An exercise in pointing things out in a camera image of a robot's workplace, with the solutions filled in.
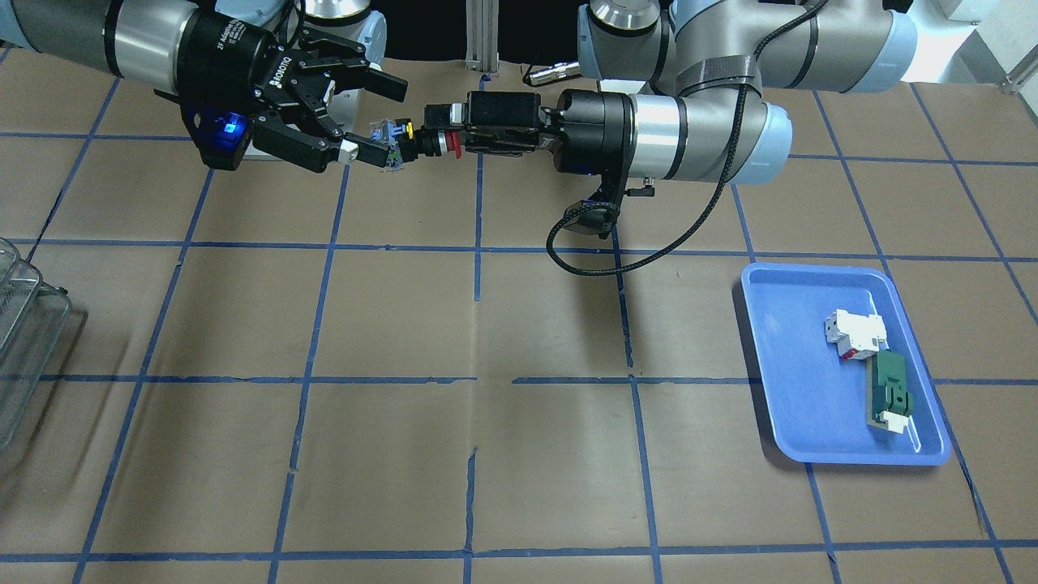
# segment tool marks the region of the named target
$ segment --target white circuit breaker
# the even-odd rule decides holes
[[[838,309],[825,319],[825,340],[837,344],[840,359],[864,361],[886,342],[886,327],[878,314],[866,316]]]

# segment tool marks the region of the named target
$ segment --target blue tray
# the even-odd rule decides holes
[[[742,270],[746,310],[775,443],[801,463],[937,466],[951,451],[916,337],[894,282],[869,268],[750,263]],[[916,396],[903,435],[866,423],[866,365],[840,361],[825,342],[837,309],[879,314],[887,347],[905,356]]]

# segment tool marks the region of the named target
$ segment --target light blue joint cap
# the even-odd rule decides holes
[[[671,4],[671,22],[674,23],[674,31],[681,32],[681,29],[688,24],[688,21],[696,15],[706,10],[710,6],[722,0],[674,0]]]
[[[31,48],[29,39],[22,32],[22,27],[18,25],[18,18],[15,17],[15,7],[10,5],[10,0],[0,0],[0,38],[19,47]]]
[[[789,150],[793,147],[793,123],[785,109],[766,105],[768,114],[764,119],[764,131],[732,183],[760,185],[775,177],[786,165]]]
[[[249,24],[263,26],[278,15],[284,3],[285,0],[219,0],[216,3],[216,11]]]
[[[588,4],[577,8],[577,62],[580,63],[580,75],[588,79],[601,79],[602,72],[598,68],[598,57],[595,56],[595,43],[591,39],[591,21],[588,19]]]
[[[879,50],[879,55],[865,77],[847,90],[849,93],[878,93],[890,89],[904,77],[916,56],[916,47],[919,44],[916,22],[908,15],[887,11],[894,15],[894,22],[891,24],[891,32],[886,35],[886,43]]]
[[[357,43],[364,46],[364,55],[367,60],[382,64],[386,56],[386,18],[378,10],[364,20],[364,26],[360,27],[360,35]]]

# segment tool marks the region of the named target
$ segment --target white wall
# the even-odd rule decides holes
[[[1013,68],[1038,45],[1038,0],[1001,0],[977,31],[999,64],[1006,71]],[[1038,75],[1031,78],[1021,93],[1038,111]]]

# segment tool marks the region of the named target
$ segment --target green terminal block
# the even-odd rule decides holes
[[[902,426],[914,408],[914,397],[905,390],[905,358],[881,351],[869,360],[869,370],[872,394],[869,422],[886,430],[904,432]]]

